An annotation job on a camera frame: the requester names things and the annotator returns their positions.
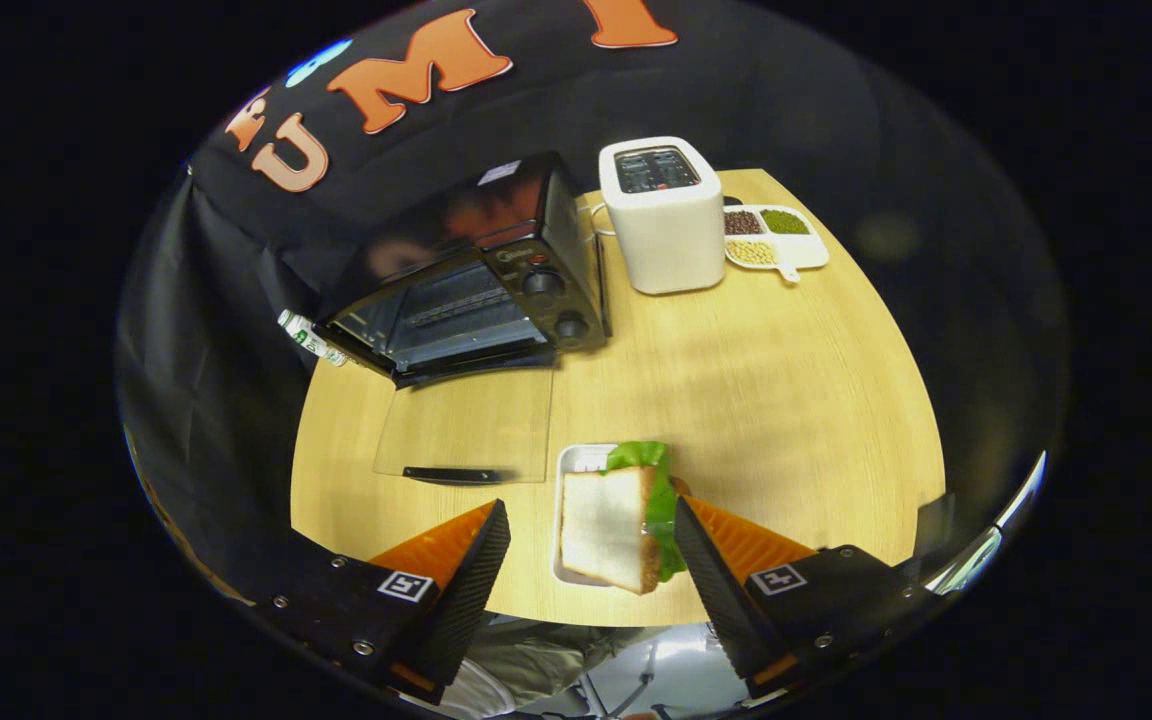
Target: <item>wooden table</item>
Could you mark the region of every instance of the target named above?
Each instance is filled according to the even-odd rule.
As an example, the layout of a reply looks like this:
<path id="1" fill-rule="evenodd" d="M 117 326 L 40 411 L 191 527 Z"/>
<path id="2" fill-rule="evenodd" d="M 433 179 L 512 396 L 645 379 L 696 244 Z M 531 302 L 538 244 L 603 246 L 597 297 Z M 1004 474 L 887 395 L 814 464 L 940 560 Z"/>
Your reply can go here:
<path id="1" fill-rule="evenodd" d="M 563 355 L 553 373 L 548 473 L 568 445 L 659 439 L 672 447 L 673 473 L 705 501 L 810 547 L 851 543 L 888 564 L 907 560 L 918 507 L 945 493 L 918 365 L 881 297 L 819 219 L 763 170 L 719 177 L 726 195 L 746 204 L 803 211 L 829 264 L 788 286 L 776 272 L 728 263 L 708 290 L 647 296 L 628 283 L 616 238 L 604 237 L 614 336 L 602 350 Z M 593 206 L 599 197 L 582 202 Z M 598 222 L 605 227 L 605 213 Z M 516 382 L 511 373 L 477 382 L 506 388 Z M 447 414 L 475 395 L 452 397 Z M 367 559 L 499 497 L 513 539 L 488 611 L 586 626 L 707 620 L 689 574 L 643 597 L 554 578 L 553 477 L 449 488 L 374 473 L 393 396 L 393 384 L 370 370 L 317 365 L 291 467 L 298 532 Z"/>

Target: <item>oven control knob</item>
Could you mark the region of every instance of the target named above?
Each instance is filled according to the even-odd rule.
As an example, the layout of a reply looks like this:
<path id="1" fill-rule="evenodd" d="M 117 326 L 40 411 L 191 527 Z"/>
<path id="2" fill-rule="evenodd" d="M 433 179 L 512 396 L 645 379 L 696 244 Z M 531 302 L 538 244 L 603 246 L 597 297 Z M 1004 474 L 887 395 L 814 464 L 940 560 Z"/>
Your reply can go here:
<path id="1" fill-rule="evenodd" d="M 531 273 L 522 281 L 522 293 L 540 306 L 553 305 L 554 297 L 562 295 L 563 279 L 554 273 Z"/>
<path id="2" fill-rule="evenodd" d="M 579 344 L 579 339 L 589 333 L 589 325 L 581 318 L 563 318 L 554 323 L 554 334 L 558 334 L 558 344 L 571 347 Z"/>

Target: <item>white tray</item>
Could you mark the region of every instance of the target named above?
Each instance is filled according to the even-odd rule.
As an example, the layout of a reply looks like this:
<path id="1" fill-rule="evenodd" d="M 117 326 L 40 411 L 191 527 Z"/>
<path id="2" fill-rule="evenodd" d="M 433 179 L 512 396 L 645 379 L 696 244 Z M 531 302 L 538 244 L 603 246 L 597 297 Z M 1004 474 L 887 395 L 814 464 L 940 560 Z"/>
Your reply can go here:
<path id="1" fill-rule="evenodd" d="M 612 588 L 611 583 L 602 579 L 585 577 L 579 573 L 573 573 L 563 568 L 562 548 L 562 521 L 563 521 L 563 475 L 564 473 L 592 473 L 594 470 L 607 469 L 607 455 L 616 449 L 616 444 L 600 445 L 570 445 L 558 454 L 558 475 L 554 475 L 554 538 L 550 548 L 550 566 L 554 570 L 554 577 L 563 583 L 576 585 L 593 585 L 593 588 Z"/>
<path id="2" fill-rule="evenodd" d="M 763 228 L 763 233 L 758 234 L 728 234 L 725 236 L 727 241 L 744 241 L 744 242 L 765 242 L 772 245 L 772 249 L 776 251 L 776 265 L 755 265 L 751 263 L 742 263 L 735 258 L 732 258 L 732 252 L 727 252 L 727 259 L 732 260 L 742 268 L 751 270 L 780 270 L 781 275 L 785 276 L 786 281 L 798 282 L 799 273 L 797 270 L 805 268 L 821 268 L 829 260 L 829 250 L 824 245 L 824 241 L 820 240 L 820 233 L 817 232 L 812 220 L 809 220 L 806 215 L 799 213 L 795 209 L 787 209 L 786 205 L 727 205 L 723 209 L 723 213 L 735 213 L 735 211 L 748 210 L 749 213 L 753 213 L 755 219 L 758 220 L 758 227 Z M 788 213 L 803 220 L 803 223 L 808 227 L 806 234 L 788 234 L 788 233 L 775 233 L 767 227 L 767 220 L 763 219 L 764 210 L 780 210 L 782 213 Z"/>

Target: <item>orange letter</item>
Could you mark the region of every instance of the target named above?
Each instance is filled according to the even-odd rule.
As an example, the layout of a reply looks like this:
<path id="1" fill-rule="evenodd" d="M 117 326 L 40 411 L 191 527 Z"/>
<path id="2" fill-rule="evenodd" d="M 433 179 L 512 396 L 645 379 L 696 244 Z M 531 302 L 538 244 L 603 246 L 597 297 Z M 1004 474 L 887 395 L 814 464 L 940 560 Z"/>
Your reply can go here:
<path id="1" fill-rule="evenodd" d="M 407 46 L 407 60 L 366 59 L 349 65 L 332 78 L 328 90 L 342 91 L 358 106 L 366 122 L 367 135 L 376 135 L 407 114 L 401 103 L 389 103 L 380 96 L 388 92 L 412 103 L 429 103 L 434 90 L 434 65 L 444 78 L 438 88 L 453 92 L 498 76 L 513 68 L 513 60 L 493 55 L 470 26 L 473 10 L 457 10 L 431 20 L 412 35 Z"/>
<path id="2" fill-rule="evenodd" d="M 226 132 L 233 132 L 234 137 L 238 138 L 238 152 L 247 150 L 248 145 L 251 145 L 252 137 L 256 137 L 256 131 L 259 131 L 260 127 L 265 124 L 265 116 L 260 115 L 265 111 L 265 94 L 270 89 L 265 88 L 256 97 L 252 97 L 247 105 L 243 105 L 243 109 L 238 109 L 238 114 L 234 115 L 233 120 L 229 120 L 229 124 L 225 127 Z"/>
<path id="3" fill-rule="evenodd" d="M 274 181 L 278 187 L 288 192 L 305 192 L 328 172 L 328 151 L 302 126 L 300 113 L 293 113 L 291 118 L 283 120 L 274 137 L 289 141 L 297 150 L 305 152 L 308 159 L 305 167 L 294 170 L 287 162 L 280 160 L 279 156 L 274 156 L 273 142 L 265 143 L 265 147 L 262 147 L 252 160 L 252 169 L 265 173 L 265 177 Z"/>
<path id="4" fill-rule="evenodd" d="M 643 0 L 585 0 L 598 32 L 590 40 L 599 47 L 659 47 L 679 41 L 679 33 L 659 26 Z"/>

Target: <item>toaster oven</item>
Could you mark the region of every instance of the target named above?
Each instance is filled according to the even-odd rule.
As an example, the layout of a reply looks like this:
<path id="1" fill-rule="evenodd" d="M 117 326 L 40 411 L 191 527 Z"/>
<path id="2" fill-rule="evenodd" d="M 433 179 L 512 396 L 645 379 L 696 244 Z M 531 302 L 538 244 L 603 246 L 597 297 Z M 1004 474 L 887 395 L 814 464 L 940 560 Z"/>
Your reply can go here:
<path id="1" fill-rule="evenodd" d="M 377 225 L 314 333 L 399 388 L 602 346 L 602 243 L 581 236 L 558 152 L 476 173 Z"/>

